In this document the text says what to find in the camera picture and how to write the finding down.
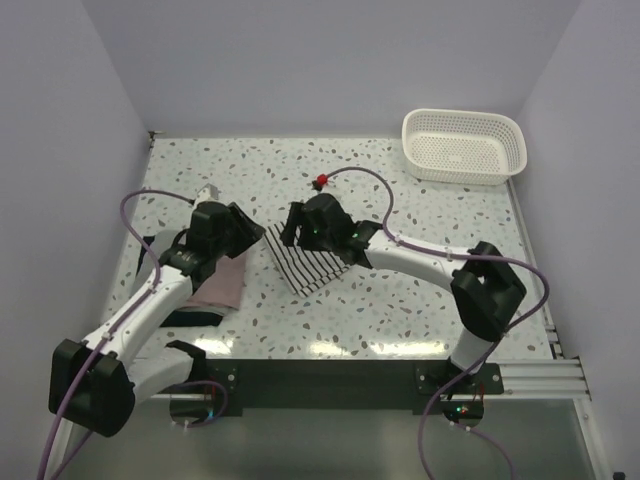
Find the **navy folded tank top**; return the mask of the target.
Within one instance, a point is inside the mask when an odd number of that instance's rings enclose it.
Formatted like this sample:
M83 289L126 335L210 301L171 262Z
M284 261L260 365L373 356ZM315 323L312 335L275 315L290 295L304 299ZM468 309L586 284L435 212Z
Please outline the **navy folded tank top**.
M143 240L150 246L154 235L144 236ZM135 293L153 273L153 261L147 251L141 248L139 251L136 275L131 289ZM217 327L224 316L215 308L184 307L173 311L161 324L162 328L187 328L187 327Z

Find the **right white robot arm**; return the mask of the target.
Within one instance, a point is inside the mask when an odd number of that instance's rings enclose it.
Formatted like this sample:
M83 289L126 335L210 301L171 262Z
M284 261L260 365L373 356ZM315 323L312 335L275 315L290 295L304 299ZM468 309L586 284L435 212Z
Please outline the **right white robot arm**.
M480 382L486 352L501 341L527 293L490 243L444 256L424 242L411 248L407 241L389 237L381 223L353 220L326 193L292 203L279 237L286 247L331 253L350 266L406 274L449 292L463 330L449 355L445 379L459 393Z

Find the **white plastic basket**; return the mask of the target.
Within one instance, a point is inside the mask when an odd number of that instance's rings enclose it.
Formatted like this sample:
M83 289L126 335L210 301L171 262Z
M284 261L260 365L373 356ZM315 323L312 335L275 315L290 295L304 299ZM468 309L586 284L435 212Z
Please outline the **white plastic basket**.
M415 109L403 119L401 140L407 171L420 180L497 186L528 163L519 125L500 114Z

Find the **grey folded tank top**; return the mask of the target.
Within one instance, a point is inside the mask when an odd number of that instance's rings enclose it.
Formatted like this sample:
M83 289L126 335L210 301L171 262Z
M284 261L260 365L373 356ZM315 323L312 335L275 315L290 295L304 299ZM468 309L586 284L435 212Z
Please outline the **grey folded tank top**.
M163 252L172 247L176 236L179 234L177 230L163 230L153 236L150 243L151 250L160 256Z

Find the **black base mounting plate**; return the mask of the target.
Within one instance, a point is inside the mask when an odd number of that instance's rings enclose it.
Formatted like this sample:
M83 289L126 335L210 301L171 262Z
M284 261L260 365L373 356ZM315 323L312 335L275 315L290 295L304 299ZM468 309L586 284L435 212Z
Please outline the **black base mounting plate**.
M409 410L418 414L458 371L447 360L208 359L203 378L247 409Z

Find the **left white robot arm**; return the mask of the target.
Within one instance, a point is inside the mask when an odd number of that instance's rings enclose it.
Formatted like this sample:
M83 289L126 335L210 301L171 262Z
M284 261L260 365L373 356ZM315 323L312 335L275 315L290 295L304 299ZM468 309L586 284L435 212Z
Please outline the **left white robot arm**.
M49 410L55 420L112 437L134 407L153 395L178 386L196 392L209 384L206 354L194 345L171 341L151 361L137 355L222 257L238 257L264 233L235 203L199 203L183 242L160 256L154 272L115 316L82 341L66 339L54 350Z

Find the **pink folded tank top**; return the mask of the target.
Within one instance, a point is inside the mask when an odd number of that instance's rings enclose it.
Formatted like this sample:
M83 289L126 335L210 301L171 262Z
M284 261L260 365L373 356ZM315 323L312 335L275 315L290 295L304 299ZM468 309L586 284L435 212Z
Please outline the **pink folded tank top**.
M222 257L209 277L187 300L186 307L230 308L238 310L245 287L247 253L236 258Z

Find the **black white striped tank top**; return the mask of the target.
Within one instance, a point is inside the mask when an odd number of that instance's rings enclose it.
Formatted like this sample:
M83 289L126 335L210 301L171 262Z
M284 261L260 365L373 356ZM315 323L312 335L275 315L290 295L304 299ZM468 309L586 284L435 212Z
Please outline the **black white striped tank top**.
M294 295L308 297L350 269L330 252L285 246L280 239L283 227L283 222L269 226L264 240L276 269Z

